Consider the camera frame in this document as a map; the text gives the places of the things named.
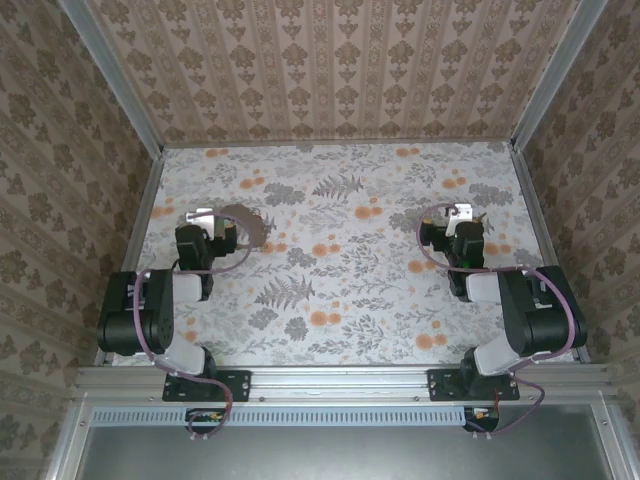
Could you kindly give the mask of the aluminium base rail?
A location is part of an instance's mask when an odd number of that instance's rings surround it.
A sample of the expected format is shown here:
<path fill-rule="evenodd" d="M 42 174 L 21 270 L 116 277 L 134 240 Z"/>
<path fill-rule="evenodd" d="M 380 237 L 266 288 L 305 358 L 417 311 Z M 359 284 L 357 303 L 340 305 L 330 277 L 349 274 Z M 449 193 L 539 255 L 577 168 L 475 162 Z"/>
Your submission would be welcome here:
<path fill-rule="evenodd" d="M 249 405 L 406 405 L 436 404 L 436 372 L 442 365 L 255 367 Z M 581 363 L 540 363 L 517 373 L 520 399 L 527 405 L 546 391 L 550 405 L 591 404 L 615 396 L 607 368 Z M 72 399 L 97 405 L 162 402 L 165 374 L 153 367 L 91 367 L 80 370 Z"/>

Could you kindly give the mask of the grey metal panel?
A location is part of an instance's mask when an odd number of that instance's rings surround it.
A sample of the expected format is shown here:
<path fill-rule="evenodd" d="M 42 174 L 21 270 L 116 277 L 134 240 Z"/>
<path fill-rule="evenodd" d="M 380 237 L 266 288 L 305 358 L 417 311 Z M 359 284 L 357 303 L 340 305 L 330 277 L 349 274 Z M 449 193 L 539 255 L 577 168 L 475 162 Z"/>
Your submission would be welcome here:
<path fill-rule="evenodd" d="M 68 413 L 45 480 L 640 480 L 620 410 L 545 407 L 485 436 L 460 427 L 95 426 Z"/>

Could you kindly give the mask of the aluminium frame post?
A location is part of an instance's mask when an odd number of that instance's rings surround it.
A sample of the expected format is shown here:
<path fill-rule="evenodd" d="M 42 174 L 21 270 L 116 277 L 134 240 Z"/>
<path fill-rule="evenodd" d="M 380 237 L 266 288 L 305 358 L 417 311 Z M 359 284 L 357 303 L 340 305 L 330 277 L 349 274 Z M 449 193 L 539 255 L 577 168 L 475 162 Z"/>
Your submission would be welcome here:
<path fill-rule="evenodd" d="M 608 0 L 579 1 L 513 131 L 511 143 L 516 152 L 521 153 L 532 138 L 607 3 Z"/>
<path fill-rule="evenodd" d="M 141 95 L 135 92 L 132 83 L 127 78 L 125 61 L 117 58 L 105 36 L 105 30 L 99 26 L 99 22 L 90 12 L 86 0 L 59 0 L 59 2 L 114 93 L 151 160 L 158 161 L 162 155 L 163 141 L 141 102 Z"/>

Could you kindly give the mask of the aluminium side rail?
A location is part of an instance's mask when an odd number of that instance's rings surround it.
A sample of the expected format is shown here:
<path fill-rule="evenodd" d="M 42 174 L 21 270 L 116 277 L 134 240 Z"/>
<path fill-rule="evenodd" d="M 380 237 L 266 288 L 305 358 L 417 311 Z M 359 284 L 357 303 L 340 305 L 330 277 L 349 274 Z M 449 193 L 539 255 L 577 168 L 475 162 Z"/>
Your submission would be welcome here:
<path fill-rule="evenodd" d="M 135 271 L 138 266 L 155 198 L 160 188 L 165 161 L 166 148 L 162 147 L 159 157 L 151 163 L 150 172 L 141 196 L 138 212 L 121 265 L 123 271 Z"/>
<path fill-rule="evenodd" d="M 555 253 L 551 237 L 548 231 L 548 228 L 545 223 L 545 219 L 543 216 L 542 209 L 540 207 L 538 198 L 536 196 L 535 188 L 533 185 L 533 181 L 529 174 L 526 161 L 521 152 L 517 151 L 515 147 L 508 144 L 510 156 L 514 165 L 514 170 L 520 185 L 520 190 L 529 214 L 529 218 L 531 221 L 531 225 L 536 237 L 536 241 L 538 244 L 539 255 L 541 258 L 541 267 L 551 267 L 558 265 L 557 255 Z M 558 305 L 560 306 L 561 312 L 563 312 L 564 320 L 567 323 L 570 319 L 567 317 L 567 314 L 564 309 L 564 304 L 558 300 L 557 296 L 551 292 L 554 298 L 557 300 Z M 570 349 L 559 350 L 558 352 L 552 354 L 544 354 L 544 359 L 553 359 L 559 358 L 564 355 L 563 352 L 571 351 L 572 358 L 574 361 L 578 361 L 583 364 L 590 363 L 590 357 L 584 345 L 582 346 L 572 346 Z"/>

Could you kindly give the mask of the floral table mat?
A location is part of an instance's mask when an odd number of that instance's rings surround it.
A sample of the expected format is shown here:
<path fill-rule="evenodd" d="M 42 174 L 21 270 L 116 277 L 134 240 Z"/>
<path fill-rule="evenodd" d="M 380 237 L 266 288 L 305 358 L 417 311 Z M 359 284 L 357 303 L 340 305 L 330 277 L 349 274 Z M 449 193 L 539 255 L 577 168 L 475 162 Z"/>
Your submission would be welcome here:
<path fill-rule="evenodd" d="M 227 366 L 455 363 L 502 320 L 420 252 L 418 220 L 442 202 L 487 213 L 488 266 L 541 264 L 509 147 L 480 142 L 169 149 L 137 268 L 172 265 L 187 212 L 240 204 L 266 240 L 177 307 L 185 340 Z"/>

